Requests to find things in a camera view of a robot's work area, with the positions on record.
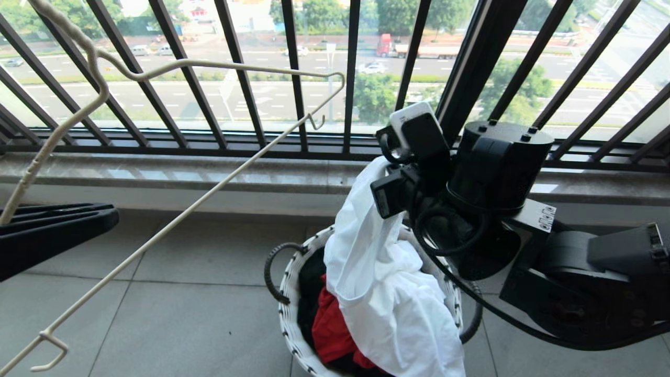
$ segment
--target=red clothing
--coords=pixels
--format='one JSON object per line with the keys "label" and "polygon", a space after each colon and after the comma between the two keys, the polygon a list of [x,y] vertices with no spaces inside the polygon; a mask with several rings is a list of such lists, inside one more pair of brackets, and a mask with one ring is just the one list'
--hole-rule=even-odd
{"label": "red clothing", "polygon": [[376,367],[356,347],[344,322],[338,301],[326,287],[319,294],[319,309],[312,326],[312,336],[316,353],[323,363],[332,362],[353,352],[356,364],[367,369]]}

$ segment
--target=car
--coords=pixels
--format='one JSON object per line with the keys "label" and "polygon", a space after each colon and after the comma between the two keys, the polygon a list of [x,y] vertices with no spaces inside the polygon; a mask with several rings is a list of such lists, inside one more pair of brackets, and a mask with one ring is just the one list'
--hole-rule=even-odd
{"label": "car", "polygon": [[[309,52],[310,51],[306,47],[303,47],[303,46],[298,46],[297,47],[297,55],[298,56],[307,56],[307,54]],[[283,54],[284,54],[284,56],[289,56],[289,50],[288,49],[284,50]]]}
{"label": "car", "polygon": [[21,58],[13,58],[13,59],[9,59],[9,60],[5,63],[5,66],[6,66],[6,67],[18,67],[18,66],[21,66],[22,64],[23,64],[23,59],[21,59]]}
{"label": "car", "polygon": [[172,55],[172,49],[169,44],[164,44],[161,48],[158,49],[159,55]]}
{"label": "car", "polygon": [[368,63],[364,66],[361,66],[358,71],[360,73],[366,73],[366,74],[376,74],[376,73],[384,73],[386,72],[386,66],[384,64],[381,64],[380,62],[371,62]]}
{"label": "car", "polygon": [[146,56],[146,55],[149,55],[151,50],[145,44],[138,44],[136,46],[133,46],[133,48],[131,49],[131,52],[135,56]]}

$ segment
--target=hanger hook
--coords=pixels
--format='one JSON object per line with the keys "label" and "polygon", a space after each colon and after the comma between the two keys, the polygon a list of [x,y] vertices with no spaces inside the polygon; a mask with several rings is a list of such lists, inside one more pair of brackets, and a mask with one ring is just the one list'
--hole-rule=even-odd
{"label": "hanger hook", "polygon": [[34,366],[34,367],[30,368],[30,372],[44,372],[46,370],[49,370],[49,369],[53,368],[54,366],[56,366],[56,364],[58,364],[60,362],[60,360],[63,360],[65,355],[68,354],[68,345],[63,343],[62,340],[58,339],[57,337],[54,337],[53,335],[51,335],[50,333],[48,333],[46,331],[40,331],[40,337],[42,339],[48,341],[49,343],[55,345],[56,347],[60,348],[61,351],[60,351],[60,354],[58,354],[58,356],[56,356],[56,358],[53,359],[49,364],[41,365],[41,366]]}
{"label": "hanger hook", "polygon": [[319,124],[318,127],[316,126],[316,123],[314,123],[314,118],[312,118],[312,113],[307,113],[307,118],[310,120],[310,122],[312,122],[312,127],[313,127],[314,129],[320,129],[320,128],[323,127],[324,124],[326,123],[326,115],[325,115],[325,114],[322,116],[322,118],[321,118],[321,124]]}

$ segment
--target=basket handle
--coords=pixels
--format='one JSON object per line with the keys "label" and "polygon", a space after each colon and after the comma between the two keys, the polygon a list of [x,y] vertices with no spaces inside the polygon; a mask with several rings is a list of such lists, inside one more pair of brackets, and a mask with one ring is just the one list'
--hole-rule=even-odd
{"label": "basket handle", "polygon": [[276,288],[275,285],[272,283],[272,273],[271,273],[271,267],[272,267],[272,261],[274,261],[275,257],[277,254],[284,249],[296,249],[300,254],[305,254],[307,252],[307,249],[300,245],[300,244],[295,244],[293,242],[286,242],[285,244],[281,244],[277,246],[276,248],[272,249],[270,252],[270,255],[267,256],[267,259],[265,260],[265,268],[263,271],[263,275],[265,277],[265,286],[267,287],[267,290],[270,291],[272,294],[272,297],[275,298],[275,300],[279,301],[280,303],[284,305],[288,305],[291,301],[289,300],[288,297],[284,296],[281,292],[279,292]]}

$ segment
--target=road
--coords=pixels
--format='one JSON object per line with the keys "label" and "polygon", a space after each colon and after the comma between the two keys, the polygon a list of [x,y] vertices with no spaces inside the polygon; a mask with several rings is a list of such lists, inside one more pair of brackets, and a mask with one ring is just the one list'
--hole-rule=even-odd
{"label": "road", "polygon": [[[194,49],[194,53],[189,55],[190,58],[199,58],[199,59],[208,59],[212,61],[222,61],[222,62],[232,62],[230,55],[227,51],[223,49]],[[523,58],[522,53],[506,53],[503,54],[503,58],[515,59]],[[41,56],[40,60],[44,63],[46,68],[56,77],[72,77],[80,76],[81,73],[77,67],[72,63],[69,57],[64,55],[53,55],[53,56]],[[141,65],[143,70],[151,70],[165,64],[166,62],[174,60],[174,57],[171,56],[138,56],[138,63]],[[360,66],[367,62],[372,62],[373,60],[381,61],[384,66],[387,67],[387,73],[393,74],[402,74],[403,68],[405,66],[405,59],[398,58],[377,58],[373,56],[370,52],[360,53],[356,59],[356,65]],[[337,51],[333,58],[333,70],[339,70],[346,72],[346,61],[347,55],[345,51]],[[275,68],[289,68],[289,59],[280,52],[270,52],[270,51],[248,51],[245,52],[245,62],[247,64],[254,64],[259,66],[270,66]],[[417,60],[414,66],[414,75],[423,75],[430,74],[435,76],[444,76],[445,78],[451,73],[451,69],[454,65],[453,60],[438,60],[435,58],[420,58]],[[545,69],[545,76],[547,78],[565,80],[572,68],[576,65],[576,59],[573,56],[556,56],[556,55],[545,55],[540,57],[538,65],[541,65]],[[328,59],[325,52],[313,51],[310,52],[307,56],[301,56],[299,58],[299,66],[301,69],[313,70],[316,72],[328,72]],[[118,73],[115,67],[113,67],[107,61],[101,60],[100,67],[105,73],[113,74]],[[21,79],[27,77],[37,77],[35,72],[27,65],[24,64],[20,67],[8,67],[6,68],[11,72],[14,77]],[[196,72],[203,71],[217,72],[216,68],[196,68]],[[616,82],[619,79],[619,76],[616,74],[616,71],[613,71],[607,64],[598,63],[596,64],[589,74],[584,78],[584,80],[594,80],[594,81],[608,81]]]}
{"label": "road", "polygon": [[[421,91],[428,85],[431,84],[414,84],[411,86],[410,92]],[[231,113],[224,106],[218,83],[203,82],[202,86],[215,116],[221,121],[230,121],[231,116],[234,121],[242,121],[249,118],[247,104],[239,86],[234,86],[229,93],[227,103]],[[95,92],[87,84],[65,84],[64,87],[80,105],[85,105],[95,96]],[[153,107],[151,107],[144,94],[139,90],[137,84],[110,83],[110,88],[114,97],[133,119],[137,121],[158,119]],[[204,119],[202,112],[185,82],[156,82],[155,88],[170,115],[182,121],[184,127],[206,128],[205,123],[202,122]],[[54,100],[53,93],[46,85],[32,85],[27,87],[27,90],[57,120],[63,120],[69,116],[70,112],[60,102]],[[265,122],[264,124],[295,119],[295,99],[290,82],[253,82],[252,90],[255,94],[261,119]],[[607,92],[603,90],[576,89],[551,119],[550,123],[567,125],[563,128],[573,129],[576,124],[581,122],[597,106],[606,94]],[[327,95],[328,83],[303,83],[303,96],[307,111],[314,109]],[[637,99],[633,97],[633,93],[627,93],[624,96],[624,100],[617,102],[600,120],[599,124],[625,124],[636,112],[627,103],[637,101]],[[321,114],[326,115],[330,119],[328,107],[318,114],[319,117]],[[328,122],[329,127],[325,130],[341,132],[343,118],[344,93],[340,93],[333,100],[333,121]],[[147,125],[151,127],[163,127],[159,121],[155,121],[153,125],[145,122],[144,126]],[[360,128],[360,131],[367,132],[369,130],[368,127]]]}

